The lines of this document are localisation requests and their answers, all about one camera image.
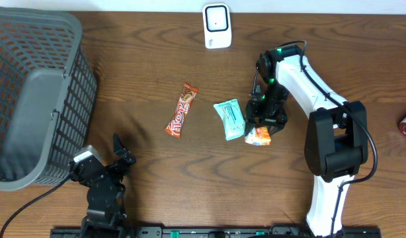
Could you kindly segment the small orange snack packet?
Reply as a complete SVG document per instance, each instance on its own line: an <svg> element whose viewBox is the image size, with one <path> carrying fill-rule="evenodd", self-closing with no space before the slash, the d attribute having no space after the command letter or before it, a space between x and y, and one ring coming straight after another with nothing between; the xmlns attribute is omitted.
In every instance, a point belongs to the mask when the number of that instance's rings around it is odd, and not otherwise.
<svg viewBox="0 0 406 238"><path fill-rule="evenodd" d="M266 126L253 128L246 136L245 142L251 145L270 145L271 138Z"/></svg>

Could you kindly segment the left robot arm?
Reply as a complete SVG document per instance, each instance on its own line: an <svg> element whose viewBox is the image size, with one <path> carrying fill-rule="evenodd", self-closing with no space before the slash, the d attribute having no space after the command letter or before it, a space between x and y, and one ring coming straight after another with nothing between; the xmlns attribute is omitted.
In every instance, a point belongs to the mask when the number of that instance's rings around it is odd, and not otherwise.
<svg viewBox="0 0 406 238"><path fill-rule="evenodd" d="M134 237L135 231L126 224L123 178L129 174L136 158L113 134L113 150L118 156L110 165L101 163L101 155L88 145L78 151L70 162L70 179L86 186L87 215L81 222L80 237Z"/></svg>

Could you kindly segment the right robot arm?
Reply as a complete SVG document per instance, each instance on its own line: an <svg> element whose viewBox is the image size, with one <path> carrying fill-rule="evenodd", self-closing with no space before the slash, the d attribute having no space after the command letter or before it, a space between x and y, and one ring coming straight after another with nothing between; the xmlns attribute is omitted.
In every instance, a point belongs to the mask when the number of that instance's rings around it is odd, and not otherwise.
<svg viewBox="0 0 406 238"><path fill-rule="evenodd" d="M245 134L266 126L270 135L288 121L283 107L292 95L308 118L304 157L314 175L305 222L313 237L343 235L341 214L348 187L368 158L366 109L336 94L314 72L297 42L267 50L256 62L251 100L245 107Z"/></svg>

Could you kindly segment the red Top snack bag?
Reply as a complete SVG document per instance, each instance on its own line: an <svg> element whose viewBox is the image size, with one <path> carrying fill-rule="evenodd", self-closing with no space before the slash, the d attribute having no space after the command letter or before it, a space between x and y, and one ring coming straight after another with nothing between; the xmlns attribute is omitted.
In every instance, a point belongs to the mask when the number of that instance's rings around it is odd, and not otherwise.
<svg viewBox="0 0 406 238"><path fill-rule="evenodd" d="M185 118L197 93L198 88L192 87L187 83L183 85L181 95L175 108L175 113L165 128L165 131L171 136L176 138L181 136L181 130L183 128Z"/></svg>

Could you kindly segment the teal wet wipes pack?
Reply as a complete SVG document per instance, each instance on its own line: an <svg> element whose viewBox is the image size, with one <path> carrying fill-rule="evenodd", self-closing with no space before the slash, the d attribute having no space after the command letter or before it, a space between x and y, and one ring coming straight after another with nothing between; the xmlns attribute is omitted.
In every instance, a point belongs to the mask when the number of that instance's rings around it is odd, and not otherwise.
<svg viewBox="0 0 406 238"><path fill-rule="evenodd" d="M244 135L245 121L237 99L214 104L214 109L222 119L227 141Z"/></svg>

